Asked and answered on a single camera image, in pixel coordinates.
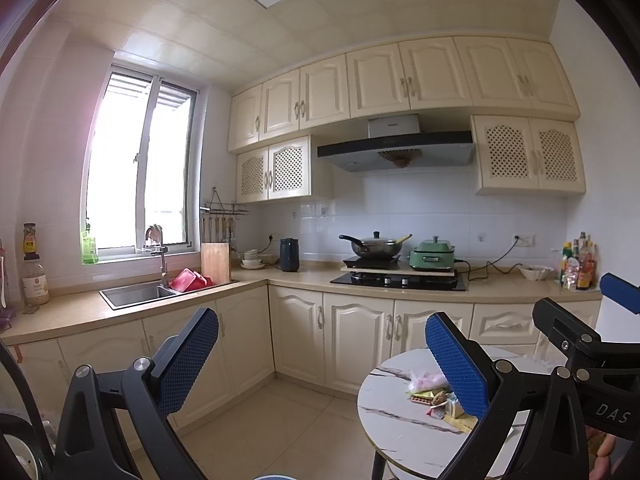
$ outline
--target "window frame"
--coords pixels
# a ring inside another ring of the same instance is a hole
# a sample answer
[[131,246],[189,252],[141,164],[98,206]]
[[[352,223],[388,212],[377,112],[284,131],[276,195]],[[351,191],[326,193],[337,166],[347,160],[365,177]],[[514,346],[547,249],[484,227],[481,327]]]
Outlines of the window frame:
[[135,246],[120,246],[120,247],[109,247],[109,248],[98,248],[98,262],[112,262],[117,260],[125,260],[130,258],[146,258],[152,257],[148,256],[148,253],[143,251],[141,248],[144,246],[145,240],[145,232],[147,226],[145,226],[145,188],[146,188],[146,167],[148,163],[148,147],[149,140],[151,134],[151,122],[153,118],[153,112],[156,108],[156,104],[158,102],[158,94],[160,91],[161,85],[171,86],[172,88],[183,91],[192,96],[191,99],[191,107],[189,113],[189,124],[188,124],[188,133],[187,133],[187,142],[185,149],[185,164],[184,164],[184,242],[165,244],[168,248],[168,254],[180,254],[180,253],[190,253],[195,252],[197,249],[196,236],[197,234],[194,232],[193,224],[193,216],[194,212],[191,211],[190,204],[194,203],[194,197],[192,196],[197,188],[197,176],[194,174],[194,164],[192,151],[197,147],[193,145],[193,140],[197,139],[198,136],[194,135],[194,122],[196,118],[196,114],[198,113],[198,106],[200,105],[199,97],[200,97],[200,89],[195,88],[195,85],[189,85],[182,81],[176,81],[174,78],[167,77],[162,73],[151,72],[146,69],[137,70],[135,68],[129,68],[127,66],[123,66],[117,63],[112,63],[110,70],[105,78],[103,92],[101,95],[100,102],[97,104],[94,120],[92,123],[92,134],[89,139],[89,143],[87,145],[86,150],[86,161],[85,161],[85,170],[82,179],[82,211],[84,212],[84,216],[81,218],[81,227],[82,230],[86,229],[86,218],[87,218],[87,210],[86,210],[86,198],[88,191],[88,176],[89,176],[89,166],[91,159],[91,146],[94,140],[95,135],[95,126],[98,117],[98,113],[100,111],[100,106],[102,105],[102,99],[106,94],[109,81],[111,79],[111,75],[114,73],[121,75],[128,75],[135,78],[139,78],[151,83],[151,88],[149,91],[148,102],[146,104],[145,111],[145,119],[143,122],[142,133],[140,135],[140,146],[138,148],[138,153],[135,156],[135,159],[132,163],[136,163],[136,211],[135,211],[135,223],[136,223],[136,245]]

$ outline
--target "wooden board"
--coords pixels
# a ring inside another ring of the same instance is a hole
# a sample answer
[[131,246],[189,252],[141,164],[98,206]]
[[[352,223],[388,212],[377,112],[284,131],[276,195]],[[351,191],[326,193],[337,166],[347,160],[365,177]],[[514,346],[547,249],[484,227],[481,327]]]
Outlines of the wooden board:
[[229,244],[201,244],[201,274],[216,285],[231,283],[231,253]]
[[412,269],[406,262],[398,262],[398,266],[389,269],[364,269],[361,267],[347,267],[340,268],[344,272],[370,272],[372,274],[410,274],[414,276],[455,276],[453,269],[451,270],[415,270]]

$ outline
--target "faucet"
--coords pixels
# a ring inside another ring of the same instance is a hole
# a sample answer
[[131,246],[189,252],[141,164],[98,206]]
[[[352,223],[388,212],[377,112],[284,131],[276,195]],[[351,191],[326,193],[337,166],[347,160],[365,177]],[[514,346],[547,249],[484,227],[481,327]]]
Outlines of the faucet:
[[[151,244],[148,246],[146,244],[147,241],[151,240]],[[166,276],[166,260],[164,259],[164,255],[169,250],[169,247],[162,244],[162,227],[158,224],[153,224],[146,228],[145,232],[145,246],[142,248],[143,251],[147,251],[151,256],[160,256],[160,275],[162,286],[168,287],[169,280]]]

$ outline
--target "window pane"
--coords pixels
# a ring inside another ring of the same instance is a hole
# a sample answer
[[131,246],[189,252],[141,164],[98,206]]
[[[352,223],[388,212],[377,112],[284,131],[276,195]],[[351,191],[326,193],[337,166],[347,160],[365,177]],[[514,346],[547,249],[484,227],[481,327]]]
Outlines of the window pane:
[[165,244],[187,241],[185,197],[195,94],[162,83],[151,121],[145,184],[145,224],[159,224]]
[[95,123],[86,211],[99,249],[136,245],[136,173],[151,82],[112,73]]

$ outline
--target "range hood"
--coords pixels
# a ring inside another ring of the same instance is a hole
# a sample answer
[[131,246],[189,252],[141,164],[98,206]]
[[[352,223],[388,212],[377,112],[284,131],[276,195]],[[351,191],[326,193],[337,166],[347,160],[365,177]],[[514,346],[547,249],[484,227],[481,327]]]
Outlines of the range hood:
[[373,119],[368,126],[368,139],[318,146],[318,158],[355,173],[466,166],[474,154],[470,131],[421,133],[415,115]]

